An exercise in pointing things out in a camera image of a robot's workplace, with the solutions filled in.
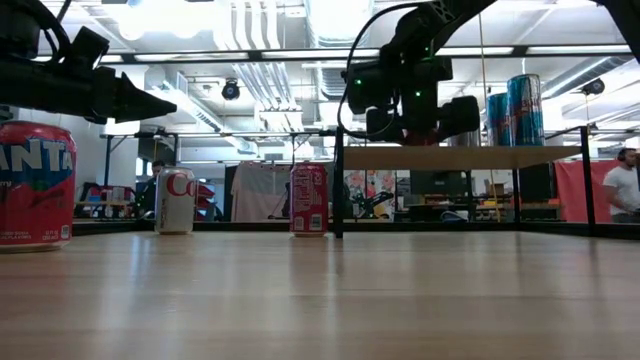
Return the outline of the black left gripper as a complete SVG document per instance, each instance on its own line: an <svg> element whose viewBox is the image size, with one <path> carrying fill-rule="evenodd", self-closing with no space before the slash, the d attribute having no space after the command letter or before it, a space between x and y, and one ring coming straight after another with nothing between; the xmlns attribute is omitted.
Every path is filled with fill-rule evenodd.
<svg viewBox="0 0 640 360"><path fill-rule="evenodd" d="M74 75L60 66L1 61L1 103L84 117L105 124L141 121L177 111L177 105L137 88L123 73L99 67Z"/></svg>

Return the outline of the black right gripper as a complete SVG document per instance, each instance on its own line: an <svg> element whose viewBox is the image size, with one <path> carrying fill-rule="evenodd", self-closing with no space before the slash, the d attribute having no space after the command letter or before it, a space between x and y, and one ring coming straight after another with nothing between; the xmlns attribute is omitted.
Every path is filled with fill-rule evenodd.
<svg viewBox="0 0 640 360"><path fill-rule="evenodd" d="M411 132L428 132L435 127L438 84L453 77L448 57L425 58L404 65L400 80L402 127ZM444 135L473 132L480 127L480 111L474 96L453 98L440 108L439 131ZM366 112L366 133L370 141L402 141L398 113L377 108Z"/></svg>

